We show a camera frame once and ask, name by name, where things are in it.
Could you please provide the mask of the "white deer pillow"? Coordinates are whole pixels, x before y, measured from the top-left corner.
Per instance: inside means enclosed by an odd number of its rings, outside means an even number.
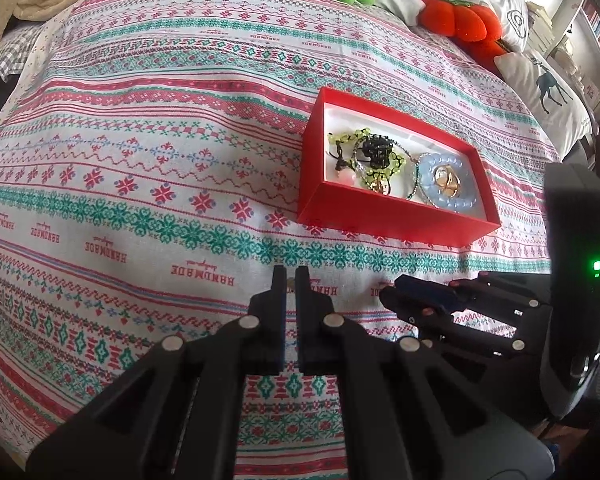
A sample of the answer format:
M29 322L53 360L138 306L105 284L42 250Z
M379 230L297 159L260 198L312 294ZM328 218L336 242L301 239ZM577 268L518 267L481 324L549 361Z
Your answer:
M592 119L577 92L533 49L494 58L495 67L530 110L564 159L585 136Z

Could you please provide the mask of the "orange pumpkin plush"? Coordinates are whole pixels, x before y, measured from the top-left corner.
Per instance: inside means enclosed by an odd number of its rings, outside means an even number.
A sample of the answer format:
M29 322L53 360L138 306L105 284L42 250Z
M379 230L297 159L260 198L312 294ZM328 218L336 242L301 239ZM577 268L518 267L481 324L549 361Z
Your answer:
M422 0L417 23L450 38L478 65L501 76L494 60L507 53L501 20L487 6L464 0Z

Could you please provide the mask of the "small gold brooch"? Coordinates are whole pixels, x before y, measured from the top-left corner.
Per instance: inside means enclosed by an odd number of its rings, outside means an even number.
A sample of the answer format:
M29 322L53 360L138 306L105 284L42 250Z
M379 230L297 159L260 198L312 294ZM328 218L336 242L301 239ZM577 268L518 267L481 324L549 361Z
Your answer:
M381 172L373 172L366 177L366 188L370 191L381 195L389 195L391 193L390 178Z

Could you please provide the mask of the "gold ring pendant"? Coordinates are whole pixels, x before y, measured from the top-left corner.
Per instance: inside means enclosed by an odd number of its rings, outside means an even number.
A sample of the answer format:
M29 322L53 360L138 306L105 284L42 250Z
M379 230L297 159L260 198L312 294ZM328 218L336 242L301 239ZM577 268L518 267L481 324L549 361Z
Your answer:
M455 197L462 190L462 180L456 169L450 164L434 168L434 184L440 193L446 197Z

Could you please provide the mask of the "red jewelry box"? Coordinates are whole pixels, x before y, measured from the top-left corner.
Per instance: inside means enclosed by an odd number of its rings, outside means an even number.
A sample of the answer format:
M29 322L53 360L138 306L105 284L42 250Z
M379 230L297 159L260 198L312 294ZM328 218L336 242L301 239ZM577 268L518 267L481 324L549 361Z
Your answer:
M393 142L387 169L373 170L361 144L378 134ZM453 166L462 190L446 197L434 168ZM390 178L391 193L366 188L369 174ZM354 234L450 247L468 246L501 225L477 150L457 136L385 105L323 88L302 136L297 219Z

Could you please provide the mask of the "patterned bedspread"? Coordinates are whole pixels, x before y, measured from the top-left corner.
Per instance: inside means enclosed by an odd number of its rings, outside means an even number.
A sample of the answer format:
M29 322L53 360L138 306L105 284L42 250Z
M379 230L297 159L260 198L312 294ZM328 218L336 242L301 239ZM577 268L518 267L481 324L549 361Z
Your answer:
M460 249L297 220L301 136L329 87L474 146L502 225ZM546 164L521 99L450 40L336 0L82 0L0 111L0 443L18 462L171 335L247 310L276 264L371 334L401 274L544 273Z

